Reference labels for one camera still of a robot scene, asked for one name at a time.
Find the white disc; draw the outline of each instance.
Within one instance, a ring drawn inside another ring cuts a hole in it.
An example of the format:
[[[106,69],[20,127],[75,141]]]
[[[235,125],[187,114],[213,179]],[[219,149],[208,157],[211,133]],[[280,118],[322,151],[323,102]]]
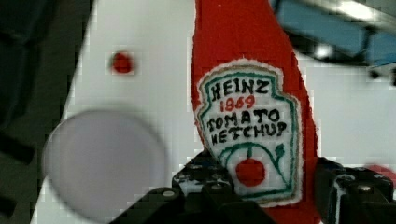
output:
[[[55,129],[43,167],[69,208],[108,223],[151,189],[165,187],[166,157],[165,147],[140,120],[90,111]]]

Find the white table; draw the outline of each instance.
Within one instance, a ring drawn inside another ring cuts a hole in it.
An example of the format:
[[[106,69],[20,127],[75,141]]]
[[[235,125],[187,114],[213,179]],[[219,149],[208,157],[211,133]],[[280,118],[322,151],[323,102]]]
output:
[[[135,113],[172,148],[172,174],[178,172],[202,150],[190,99],[193,29],[194,1],[98,0],[64,119],[93,108]],[[107,67],[121,49],[135,56],[134,76],[114,76]],[[396,90],[389,81],[370,80],[364,68],[298,59],[319,127],[319,155],[346,166],[373,161],[396,169]],[[45,179],[31,223],[93,222],[67,209]]]

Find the ketchup bottle label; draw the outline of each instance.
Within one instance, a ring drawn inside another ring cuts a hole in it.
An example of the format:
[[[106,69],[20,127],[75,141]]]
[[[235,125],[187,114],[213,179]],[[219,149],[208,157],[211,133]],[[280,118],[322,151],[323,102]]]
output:
[[[205,147],[228,169],[235,192],[261,206],[301,199],[301,109],[282,82],[280,69],[241,59],[212,69],[197,86]]]

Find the ketchup bottle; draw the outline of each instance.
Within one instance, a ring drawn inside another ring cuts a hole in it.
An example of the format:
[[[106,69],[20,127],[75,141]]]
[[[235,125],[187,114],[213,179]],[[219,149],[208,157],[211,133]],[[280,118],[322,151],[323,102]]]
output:
[[[289,38],[265,0],[196,0],[191,99],[205,150],[276,223],[319,223],[317,134]]]

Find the green leaf illustration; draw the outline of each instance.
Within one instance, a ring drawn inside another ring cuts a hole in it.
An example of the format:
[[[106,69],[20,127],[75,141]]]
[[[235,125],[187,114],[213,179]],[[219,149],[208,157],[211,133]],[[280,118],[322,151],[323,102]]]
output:
[[[279,159],[285,155],[285,146],[283,145],[283,143],[276,147],[275,153],[277,156],[277,161],[279,161]]]

